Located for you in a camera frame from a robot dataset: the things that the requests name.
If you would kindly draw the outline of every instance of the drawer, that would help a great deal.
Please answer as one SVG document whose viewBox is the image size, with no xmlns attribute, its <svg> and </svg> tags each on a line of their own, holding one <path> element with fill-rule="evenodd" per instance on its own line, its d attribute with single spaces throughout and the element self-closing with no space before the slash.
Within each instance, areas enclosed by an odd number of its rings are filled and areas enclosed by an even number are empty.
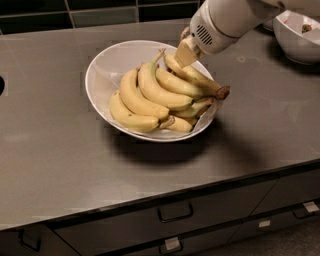
<svg viewBox="0 0 320 256">
<path fill-rule="evenodd" d="M 44 225 L 0 232 L 1 256 L 78 255 Z"/>
<path fill-rule="evenodd" d="M 148 249 L 138 250 L 126 256 L 163 256 L 190 255 L 215 246 L 226 244 L 239 228 L 240 224 L 221 228 L 215 231 L 188 236 L 178 236 L 161 241 L 158 245 Z"/>
<path fill-rule="evenodd" d="M 216 191 L 174 203 L 67 225 L 55 231 L 81 255 L 102 254 L 249 216 L 274 183 L 272 179 Z"/>
<path fill-rule="evenodd" d="M 280 173 L 279 181 L 253 214 L 320 198 L 320 167 L 313 170 L 308 169 L 309 167 L 299 167 L 298 170 L 293 168 L 283 174 Z"/>
<path fill-rule="evenodd" d="M 320 208 L 320 201 L 316 203 L 317 208 Z M 277 231 L 284 228 L 289 228 L 306 222 L 320 220 L 320 211 L 309 212 L 303 205 L 292 207 L 290 210 L 274 214 L 269 213 L 269 216 L 258 217 L 257 219 L 244 222 L 230 242 L 266 234 L 272 231 Z"/>
</svg>

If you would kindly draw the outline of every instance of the yellow banana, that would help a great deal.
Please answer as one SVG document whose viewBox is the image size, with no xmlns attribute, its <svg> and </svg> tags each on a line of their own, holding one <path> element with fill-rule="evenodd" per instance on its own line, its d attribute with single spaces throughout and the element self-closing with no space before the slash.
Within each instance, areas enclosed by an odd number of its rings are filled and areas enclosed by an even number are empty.
<svg viewBox="0 0 320 256">
<path fill-rule="evenodd" d="M 129 110 L 137 115 L 155 116 L 161 120 L 169 116 L 169 109 L 144 98 L 138 85 L 138 70 L 126 72 L 120 80 L 120 97 Z"/>
<path fill-rule="evenodd" d="M 186 118 L 183 118 L 183 119 L 186 120 L 192 126 L 195 126 L 197 124 L 198 120 L 199 120 L 197 117 L 186 117 Z"/>
<path fill-rule="evenodd" d="M 170 92 L 184 94 L 194 99 L 209 95 L 204 88 L 193 85 L 163 68 L 157 68 L 156 77 L 160 86 Z"/>
<path fill-rule="evenodd" d="M 183 118 L 195 117 L 197 116 L 197 114 L 201 109 L 211 105 L 213 101 L 214 101 L 213 97 L 202 98 L 200 100 L 197 100 L 195 103 L 193 103 L 191 107 L 189 107 L 188 109 L 182 110 L 182 111 L 174 111 L 172 112 L 172 115 L 183 117 Z"/>
<path fill-rule="evenodd" d="M 130 130 L 150 132 L 160 124 L 159 119 L 154 116 L 140 116 L 131 112 L 121 100 L 119 90 L 112 94 L 109 107 L 112 117 Z"/>
<path fill-rule="evenodd" d="M 173 53 L 165 54 L 164 62 L 177 76 L 199 87 L 208 88 L 210 94 L 219 100 L 229 95 L 230 86 L 221 86 L 191 65 L 181 68 L 174 56 Z"/>
<path fill-rule="evenodd" d="M 165 129 L 168 126 L 172 125 L 175 122 L 174 116 L 169 115 L 166 120 L 163 120 L 159 126 L 160 129 Z"/>
<path fill-rule="evenodd" d="M 138 83 L 142 94 L 150 101 L 169 108 L 183 110 L 192 105 L 193 99 L 189 96 L 172 93 L 163 89 L 156 78 L 157 62 L 163 57 L 164 50 L 160 50 L 151 61 L 144 62 L 138 71 Z"/>
<path fill-rule="evenodd" d="M 177 132 L 191 132 L 193 129 L 193 126 L 186 120 L 175 116 L 174 117 L 174 123 L 172 125 L 169 125 L 166 127 L 166 129 L 171 131 L 177 131 Z"/>
</svg>

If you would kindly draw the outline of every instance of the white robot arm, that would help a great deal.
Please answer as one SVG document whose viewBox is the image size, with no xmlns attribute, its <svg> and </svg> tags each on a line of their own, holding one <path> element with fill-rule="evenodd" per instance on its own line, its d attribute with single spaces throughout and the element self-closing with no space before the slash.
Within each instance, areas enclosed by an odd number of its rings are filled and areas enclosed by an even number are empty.
<svg viewBox="0 0 320 256">
<path fill-rule="evenodd" d="M 320 0 L 206 0 L 192 17 L 190 36 L 179 45 L 176 59 L 186 66 L 221 52 L 286 9 L 320 18 Z"/>
</svg>

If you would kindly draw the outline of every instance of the gray countertop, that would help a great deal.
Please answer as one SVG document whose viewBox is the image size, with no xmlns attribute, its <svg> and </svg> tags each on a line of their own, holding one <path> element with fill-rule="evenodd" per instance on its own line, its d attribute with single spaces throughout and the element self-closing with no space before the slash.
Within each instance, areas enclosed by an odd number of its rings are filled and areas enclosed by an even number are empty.
<svg viewBox="0 0 320 256">
<path fill-rule="evenodd" d="M 177 46 L 188 22 L 0 36 L 0 229 L 320 158 L 320 65 L 287 60 L 262 28 L 201 60 L 231 94 L 198 136 L 145 142 L 98 116 L 84 89 L 90 61 L 121 41 Z"/>
</svg>

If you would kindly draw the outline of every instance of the wall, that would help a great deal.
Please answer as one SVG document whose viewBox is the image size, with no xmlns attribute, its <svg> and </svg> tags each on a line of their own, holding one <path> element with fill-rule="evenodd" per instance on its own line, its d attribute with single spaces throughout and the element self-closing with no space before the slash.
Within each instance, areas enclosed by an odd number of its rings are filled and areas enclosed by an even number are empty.
<svg viewBox="0 0 320 256">
<path fill-rule="evenodd" d="M 0 34 L 190 18 L 203 0 L 1 0 Z"/>
</svg>

